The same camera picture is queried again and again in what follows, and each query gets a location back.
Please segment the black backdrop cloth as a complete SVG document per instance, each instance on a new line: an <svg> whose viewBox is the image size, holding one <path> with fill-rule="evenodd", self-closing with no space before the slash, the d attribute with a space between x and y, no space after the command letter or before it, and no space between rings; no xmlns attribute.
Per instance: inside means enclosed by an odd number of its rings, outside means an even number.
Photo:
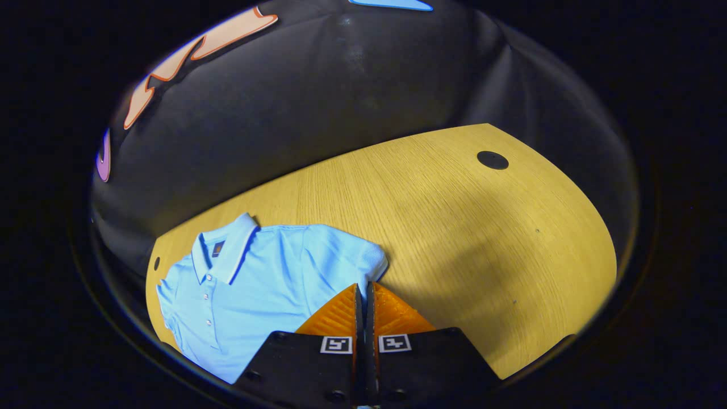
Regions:
<svg viewBox="0 0 727 409"><path fill-rule="evenodd" d="M431 11L268 0L183 45L122 100L94 176L102 241L145 274L153 242L332 156L488 123L563 171L633 253L638 189L615 120L550 50L454 0Z"/></svg>

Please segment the light blue polo T-shirt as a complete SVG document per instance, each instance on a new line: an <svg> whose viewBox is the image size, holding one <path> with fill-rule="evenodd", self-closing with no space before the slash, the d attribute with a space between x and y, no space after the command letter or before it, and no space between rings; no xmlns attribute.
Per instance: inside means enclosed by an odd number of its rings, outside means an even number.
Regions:
<svg viewBox="0 0 727 409"><path fill-rule="evenodd" d="M388 267L378 244L322 224L258 226L249 214L202 231L157 285L180 352L235 383L271 332L294 332L353 284Z"/></svg>

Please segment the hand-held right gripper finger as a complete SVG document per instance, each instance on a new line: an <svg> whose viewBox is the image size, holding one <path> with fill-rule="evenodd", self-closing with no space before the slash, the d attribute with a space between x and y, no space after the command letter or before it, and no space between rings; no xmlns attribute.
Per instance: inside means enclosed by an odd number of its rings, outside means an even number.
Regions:
<svg viewBox="0 0 727 409"><path fill-rule="evenodd" d="M462 329L433 328L379 283L366 297L369 406L481 408L502 384Z"/></svg>
<svg viewBox="0 0 727 409"><path fill-rule="evenodd" d="M234 387L273 409L353 409L362 295L352 284L294 332L274 331Z"/></svg>

